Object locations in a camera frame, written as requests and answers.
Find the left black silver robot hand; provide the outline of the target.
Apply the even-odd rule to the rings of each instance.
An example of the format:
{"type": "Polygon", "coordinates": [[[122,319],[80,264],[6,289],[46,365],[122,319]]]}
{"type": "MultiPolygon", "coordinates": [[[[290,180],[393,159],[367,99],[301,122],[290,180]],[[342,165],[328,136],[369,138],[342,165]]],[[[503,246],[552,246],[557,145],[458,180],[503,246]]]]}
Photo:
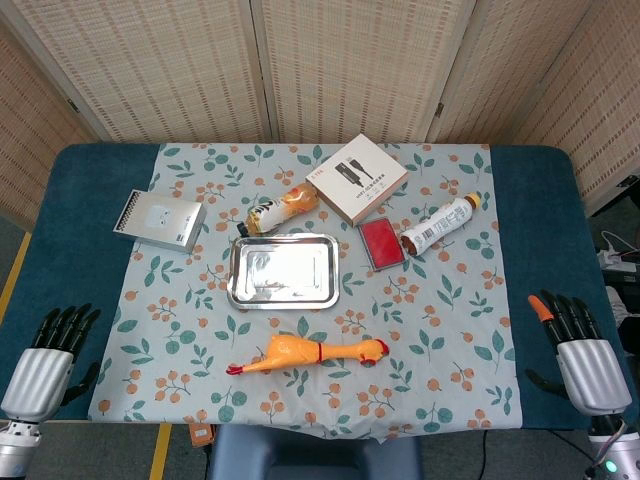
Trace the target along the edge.
{"type": "Polygon", "coordinates": [[[86,338],[101,311],[87,303],[55,308],[41,322],[29,348],[18,360],[1,402],[12,422],[36,424],[85,394],[100,373],[93,362],[81,381],[71,386],[71,374],[86,338]]]}

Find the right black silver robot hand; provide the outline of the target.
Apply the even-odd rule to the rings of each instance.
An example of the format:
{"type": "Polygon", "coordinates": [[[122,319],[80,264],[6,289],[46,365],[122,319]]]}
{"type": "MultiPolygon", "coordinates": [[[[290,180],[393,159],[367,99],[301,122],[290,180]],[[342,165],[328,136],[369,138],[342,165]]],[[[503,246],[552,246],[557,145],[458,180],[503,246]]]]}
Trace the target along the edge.
{"type": "Polygon", "coordinates": [[[618,358],[586,303],[547,290],[530,295],[528,303],[553,347],[563,382],[550,382],[532,369],[525,371],[527,378],[539,389],[569,400],[586,416],[622,414],[632,396],[618,358]]]}

